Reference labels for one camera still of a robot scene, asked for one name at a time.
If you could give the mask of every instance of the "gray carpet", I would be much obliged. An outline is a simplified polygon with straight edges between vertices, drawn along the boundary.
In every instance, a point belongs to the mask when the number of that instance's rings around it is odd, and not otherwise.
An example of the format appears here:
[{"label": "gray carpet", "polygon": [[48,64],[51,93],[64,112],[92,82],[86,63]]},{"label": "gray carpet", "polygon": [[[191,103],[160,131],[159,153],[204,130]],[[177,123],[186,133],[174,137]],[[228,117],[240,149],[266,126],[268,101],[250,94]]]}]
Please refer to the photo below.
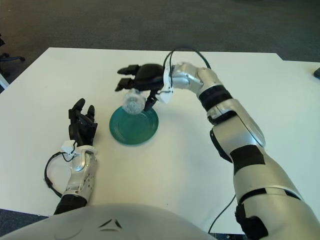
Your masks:
[{"label": "gray carpet", "polygon": [[[277,53],[320,62],[319,0],[1,0],[11,83],[48,47]],[[42,217],[0,211],[0,235]]]}]

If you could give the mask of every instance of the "transparent ball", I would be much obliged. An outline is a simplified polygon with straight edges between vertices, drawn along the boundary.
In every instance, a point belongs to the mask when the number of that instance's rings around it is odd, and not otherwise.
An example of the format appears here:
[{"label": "transparent ball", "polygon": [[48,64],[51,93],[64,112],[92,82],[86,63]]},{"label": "transparent ball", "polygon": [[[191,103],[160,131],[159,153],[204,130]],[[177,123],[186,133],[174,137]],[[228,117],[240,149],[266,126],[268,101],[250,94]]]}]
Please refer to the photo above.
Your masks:
[{"label": "transparent ball", "polygon": [[146,99],[136,89],[131,89],[123,98],[122,108],[132,115],[141,113],[146,104]]}]

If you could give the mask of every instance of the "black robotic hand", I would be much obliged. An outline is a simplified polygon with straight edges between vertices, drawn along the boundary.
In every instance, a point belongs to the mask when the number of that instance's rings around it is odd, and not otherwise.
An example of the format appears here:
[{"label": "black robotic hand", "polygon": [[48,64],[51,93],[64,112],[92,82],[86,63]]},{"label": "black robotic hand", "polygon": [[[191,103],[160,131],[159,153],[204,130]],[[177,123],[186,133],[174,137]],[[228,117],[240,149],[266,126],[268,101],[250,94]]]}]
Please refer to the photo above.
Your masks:
[{"label": "black robotic hand", "polygon": [[81,113],[86,100],[81,98],[72,109],[69,109],[69,137],[75,140],[77,146],[93,145],[94,137],[97,130],[95,121],[95,107],[90,105],[86,115]]},{"label": "black robotic hand", "polygon": [[157,92],[164,87],[164,68],[159,64],[130,65],[118,71],[118,74],[133,75],[134,79],[122,78],[115,91],[122,89],[137,89],[139,91],[150,91],[144,106],[148,111],[156,103]]}]

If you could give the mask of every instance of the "chair leg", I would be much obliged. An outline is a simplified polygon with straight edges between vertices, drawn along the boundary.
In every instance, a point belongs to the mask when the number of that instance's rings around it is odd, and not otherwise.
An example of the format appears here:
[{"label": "chair leg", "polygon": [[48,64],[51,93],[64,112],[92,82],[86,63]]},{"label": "chair leg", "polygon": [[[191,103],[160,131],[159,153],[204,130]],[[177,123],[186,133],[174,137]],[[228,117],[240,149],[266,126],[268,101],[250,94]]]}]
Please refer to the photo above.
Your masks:
[{"label": "chair leg", "polygon": [[4,52],[0,55],[0,58],[8,58],[9,57],[9,54]]},{"label": "chair leg", "polygon": [[13,56],[13,57],[2,57],[0,58],[0,62],[10,62],[14,60],[20,60],[21,62],[24,62],[26,59],[23,56]]}]

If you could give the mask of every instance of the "black triangle logo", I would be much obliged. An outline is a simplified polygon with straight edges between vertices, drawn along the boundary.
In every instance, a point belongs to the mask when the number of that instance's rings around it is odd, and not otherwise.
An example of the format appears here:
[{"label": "black triangle logo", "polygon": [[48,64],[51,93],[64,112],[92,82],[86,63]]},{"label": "black triangle logo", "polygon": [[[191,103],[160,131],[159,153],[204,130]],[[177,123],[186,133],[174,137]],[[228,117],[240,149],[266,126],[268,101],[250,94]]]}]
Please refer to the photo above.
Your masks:
[{"label": "black triangle logo", "polygon": [[105,223],[101,224],[99,226],[99,229],[100,231],[106,231],[106,232],[120,232],[122,229],[122,226],[117,219],[110,219]]}]

